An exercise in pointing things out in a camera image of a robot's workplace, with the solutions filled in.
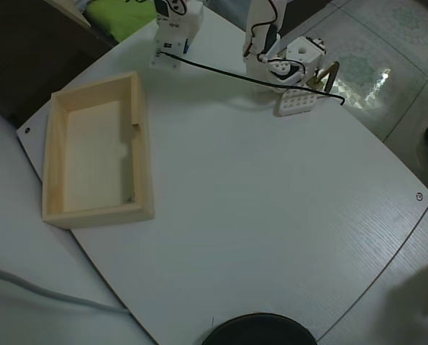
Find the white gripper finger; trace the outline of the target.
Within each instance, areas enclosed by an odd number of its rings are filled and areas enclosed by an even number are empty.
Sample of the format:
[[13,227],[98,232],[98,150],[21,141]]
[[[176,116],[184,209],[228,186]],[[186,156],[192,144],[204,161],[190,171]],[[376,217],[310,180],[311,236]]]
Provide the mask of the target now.
[[204,11],[201,10],[198,13],[195,13],[190,18],[190,34],[189,34],[189,45],[192,45],[193,40],[199,33],[199,30],[202,26],[204,20]]

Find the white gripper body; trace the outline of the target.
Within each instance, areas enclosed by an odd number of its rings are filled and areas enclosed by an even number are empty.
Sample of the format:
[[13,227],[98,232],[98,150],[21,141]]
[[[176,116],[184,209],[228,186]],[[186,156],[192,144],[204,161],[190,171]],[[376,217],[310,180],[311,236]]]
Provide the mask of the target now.
[[157,22],[159,24],[162,22],[169,22],[174,26],[181,26],[183,24],[188,28],[187,40],[189,40],[190,18],[193,14],[204,10],[203,2],[154,0],[153,3],[157,13]]

